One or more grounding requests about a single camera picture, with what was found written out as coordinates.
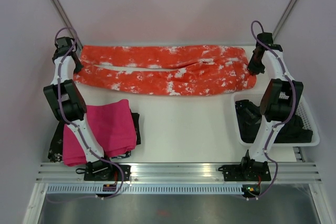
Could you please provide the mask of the orange white-speckled trousers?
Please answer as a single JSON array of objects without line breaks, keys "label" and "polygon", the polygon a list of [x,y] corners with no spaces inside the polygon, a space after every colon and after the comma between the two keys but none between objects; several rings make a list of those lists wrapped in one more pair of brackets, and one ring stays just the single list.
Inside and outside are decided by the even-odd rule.
[{"label": "orange white-speckled trousers", "polygon": [[148,95],[218,95],[251,89],[243,48],[220,45],[83,47],[74,80],[92,87]]}]

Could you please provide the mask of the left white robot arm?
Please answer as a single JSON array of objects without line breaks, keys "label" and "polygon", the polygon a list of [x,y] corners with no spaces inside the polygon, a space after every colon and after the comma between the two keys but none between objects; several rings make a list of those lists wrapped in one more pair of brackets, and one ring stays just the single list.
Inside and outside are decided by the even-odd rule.
[{"label": "left white robot arm", "polygon": [[50,85],[43,93],[55,116],[72,131],[84,152],[87,163],[103,161],[104,150],[97,142],[87,120],[87,106],[73,78],[83,65],[75,48],[74,38],[60,37],[55,40],[56,50],[52,57],[55,73]]}]

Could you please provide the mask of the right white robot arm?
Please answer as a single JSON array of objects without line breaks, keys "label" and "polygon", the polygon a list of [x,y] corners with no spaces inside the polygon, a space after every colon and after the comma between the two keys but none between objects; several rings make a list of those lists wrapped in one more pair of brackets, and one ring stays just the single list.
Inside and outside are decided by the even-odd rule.
[{"label": "right white robot arm", "polygon": [[268,151],[280,130],[296,112],[303,83],[292,79],[283,62],[282,47],[274,44],[272,33],[262,32],[255,39],[256,47],[247,69],[253,76],[268,70],[270,81],[259,106],[261,125],[248,150],[248,156],[256,162],[264,163],[271,160]]}]

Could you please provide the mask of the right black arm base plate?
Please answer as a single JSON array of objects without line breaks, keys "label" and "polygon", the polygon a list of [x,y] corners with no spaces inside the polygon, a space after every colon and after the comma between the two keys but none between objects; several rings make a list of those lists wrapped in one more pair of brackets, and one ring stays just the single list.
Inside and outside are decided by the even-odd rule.
[{"label": "right black arm base plate", "polygon": [[271,175],[268,166],[266,169],[252,167],[243,168],[241,165],[223,165],[218,169],[226,182],[270,182]]}]

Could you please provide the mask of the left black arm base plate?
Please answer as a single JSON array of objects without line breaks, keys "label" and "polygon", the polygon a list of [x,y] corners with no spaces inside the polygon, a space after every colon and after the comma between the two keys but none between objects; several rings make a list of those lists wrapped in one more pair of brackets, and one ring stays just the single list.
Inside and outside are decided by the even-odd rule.
[{"label": "left black arm base plate", "polygon": [[84,172],[84,181],[129,181],[131,175],[130,165],[118,164],[120,169],[108,163],[88,163]]}]

